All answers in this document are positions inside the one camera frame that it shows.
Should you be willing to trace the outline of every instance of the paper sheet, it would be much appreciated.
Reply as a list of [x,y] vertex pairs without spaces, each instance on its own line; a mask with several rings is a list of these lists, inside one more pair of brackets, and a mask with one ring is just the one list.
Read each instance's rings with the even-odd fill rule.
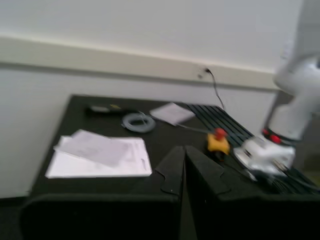
[[72,140],[56,146],[55,150],[110,167],[115,167],[129,151],[126,142],[85,130],[78,130],[71,137]]
[[173,102],[151,110],[150,114],[151,116],[174,126],[195,116],[192,111],[180,107]]
[[[72,138],[62,136],[58,147],[67,144]],[[152,169],[145,142],[137,137],[112,138],[128,145],[128,150],[118,159],[118,164],[107,165],[82,157],[56,151],[45,173],[52,178],[100,178],[100,177],[146,177]]]

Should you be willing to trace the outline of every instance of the floor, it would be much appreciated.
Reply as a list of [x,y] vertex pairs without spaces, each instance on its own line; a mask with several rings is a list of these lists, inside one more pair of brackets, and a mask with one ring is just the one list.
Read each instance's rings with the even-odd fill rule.
[[19,230],[19,211],[24,199],[0,201],[0,239],[22,240]]

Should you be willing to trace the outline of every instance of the stack of papers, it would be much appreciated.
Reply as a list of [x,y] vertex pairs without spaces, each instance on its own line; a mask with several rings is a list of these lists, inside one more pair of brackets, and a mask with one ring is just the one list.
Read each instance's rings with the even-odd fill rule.
[[62,136],[45,176],[51,178],[146,177],[152,169],[138,137],[106,137],[79,130]]

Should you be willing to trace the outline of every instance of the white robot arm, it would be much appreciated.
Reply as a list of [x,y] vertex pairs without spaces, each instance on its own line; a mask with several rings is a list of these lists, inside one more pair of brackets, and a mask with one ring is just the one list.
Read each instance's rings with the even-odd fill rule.
[[234,149],[238,160],[250,170],[282,175],[275,163],[292,166],[295,145],[302,139],[312,113],[320,109],[319,12],[320,0],[304,1],[293,53],[274,78],[275,84],[294,99],[274,111],[260,136]]

